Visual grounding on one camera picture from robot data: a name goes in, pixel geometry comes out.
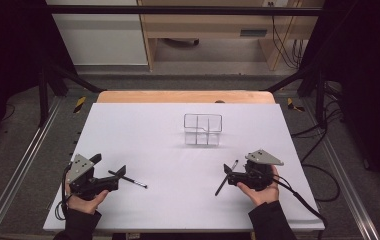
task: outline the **aluminum rail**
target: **aluminum rail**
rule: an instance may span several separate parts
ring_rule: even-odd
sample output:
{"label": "aluminum rail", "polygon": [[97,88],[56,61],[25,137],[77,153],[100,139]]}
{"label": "aluminum rail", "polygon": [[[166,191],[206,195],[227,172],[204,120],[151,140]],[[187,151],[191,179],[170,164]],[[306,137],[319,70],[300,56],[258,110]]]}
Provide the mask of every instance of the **aluminum rail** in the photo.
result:
{"label": "aluminum rail", "polygon": [[[307,106],[307,111],[311,120],[316,123],[316,119],[312,112],[314,108],[309,101],[302,99],[305,106]],[[380,236],[372,222],[364,204],[362,203],[361,198],[356,192],[355,186],[352,184],[352,181],[349,179],[348,174],[346,173],[339,157],[337,156],[336,151],[333,148],[333,145],[330,142],[330,139],[326,136],[323,139],[323,151],[327,156],[330,167],[339,182],[343,196],[348,204],[349,209],[352,212],[352,215],[355,219],[356,224],[358,225],[359,231],[362,234],[362,237],[365,240],[379,240]]]}
{"label": "aluminum rail", "polygon": [[31,166],[43,140],[45,139],[46,134],[56,117],[62,101],[63,99],[61,97],[55,97],[50,109],[51,114],[49,115],[49,118],[42,127],[39,127],[37,129],[37,132],[35,133],[34,138],[32,139],[21,161],[19,162],[18,167],[16,168],[9,183],[0,196],[0,224],[6,215],[7,210],[12,204],[13,199],[18,192],[19,187],[21,186],[21,183],[24,180],[25,175],[27,174],[28,169]]}

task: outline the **white tabletop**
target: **white tabletop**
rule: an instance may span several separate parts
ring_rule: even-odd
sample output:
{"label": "white tabletop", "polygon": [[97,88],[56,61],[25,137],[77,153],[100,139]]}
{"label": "white tabletop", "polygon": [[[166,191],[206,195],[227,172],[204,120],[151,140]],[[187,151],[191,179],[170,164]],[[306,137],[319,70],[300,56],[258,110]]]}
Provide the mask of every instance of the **white tabletop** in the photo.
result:
{"label": "white tabletop", "polygon": [[[222,115],[218,146],[185,144],[185,114]],[[223,164],[244,172],[244,156],[263,149],[284,162],[284,177],[314,209],[312,192],[300,165],[278,104],[215,103],[95,103],[75,154],[102,160],[95,177],[109,176],[127,166],[126,176],[148,189],[120,180],[98,211],[97,229],[109,232],[224,232],[251,231],[248,217],[254,206],[235,186],[225,184]],[[55,218],[60,189],[44,229],[60,231],[65,222]],[[289,191],[280,186],[280,202],[295,231],[324,229]]]}

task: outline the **metal bracket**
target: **metal bracket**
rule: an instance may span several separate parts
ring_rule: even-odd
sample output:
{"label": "metal bracket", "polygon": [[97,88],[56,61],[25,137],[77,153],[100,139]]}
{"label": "metal bracket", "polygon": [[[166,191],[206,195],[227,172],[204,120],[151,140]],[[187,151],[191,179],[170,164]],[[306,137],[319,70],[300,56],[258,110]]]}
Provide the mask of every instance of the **metal bracket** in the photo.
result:
{"label": "metal bracket", "polygon": [[67,182],[71,183],[77,178],[81,177],[84,173],[90,170],[94,166],[94,163],[80,154],[75,155],[72,162],[71,170],[68,174]]}
{"label": "metal bracket", "polygon": [[247,160],[258,164],[269,164],[269,165],[284,165],[284,163],[274,157],[273,155],[267,153],[265,150],[259,149],[258,151],[249,153],[245,156]]}

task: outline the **gray floor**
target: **gray floor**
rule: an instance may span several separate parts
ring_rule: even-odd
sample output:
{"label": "gray floor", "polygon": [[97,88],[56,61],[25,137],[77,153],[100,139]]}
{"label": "gray floor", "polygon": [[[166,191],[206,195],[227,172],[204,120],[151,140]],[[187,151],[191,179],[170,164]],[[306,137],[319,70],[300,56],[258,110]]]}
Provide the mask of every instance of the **gray floor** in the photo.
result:
{"label": "gray floor", "polygon": [[[161,41],[157,53],[155,69],[81,68],[82,77],[89,82],[107,89],[243,89],[259,90],[271,86],[294,72],[283,63],[275,72],[267,70],[259,45],[253,40],[224,41],[201,40],[198,46],[189,43]],[[24,171],[24,177],[12,201],[2,208],[0,219],[0,239],[43,239],[53,233],[42,229],[51,204],[60,184],[63,168],[71,158],[79,133],[82,130],[91,103],[97,94],[67,81],[70,91],[66,97],[50,97],[50,102],[58,104],[49,131],[42,136],[41,145],[35,146],[32,162]],[[298,82],[274,94],[283,109],[291,133],[314,125],[312,109],[315,94],[298,98],[295,94]],[[79,113],[73,113],[77,100],[86,96]],[[295,106],[303,106],[306,111],[289,109],[287,100],[291,98]],[[36,88],[19,93],[9,100],[7,113],[15,107],[13,115],[0,124],[0,196],[10,184],[16,168],[24,164],[33,136],[38,132],[39,107]],[[328,112],[338,109],[331,104]],[[362,157],[341,116],[329,123],[326,138],[305,163],[320,166],[339,177],[336,162],[343,167],[348,182],[341,182],[342,194],[333,202],[318,203],[321,213],[329,226],[325,239],[380,239],[380,174],[364,169]],[[319,139],[316,132],[307,138],[294,138],[298,155],[303,158]],[[321,172],[304,168],[309,184],[316,198],[329,198],[336,188],[329,177]],[[316,233],[297,233],[299,239],[316,239]]]}

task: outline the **white wall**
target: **white wall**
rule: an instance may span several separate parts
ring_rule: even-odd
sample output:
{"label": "white wall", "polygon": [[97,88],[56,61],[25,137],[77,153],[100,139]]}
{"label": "white wall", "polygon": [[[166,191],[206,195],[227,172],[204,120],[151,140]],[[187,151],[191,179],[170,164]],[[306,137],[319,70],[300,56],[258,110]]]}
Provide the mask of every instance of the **white wall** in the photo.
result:
{"label": "white wall", "polygon": [[[137,5],[135,0],[46,0],[49,5]],[[54,14],[75,65],[147,65],[140,18]]]}

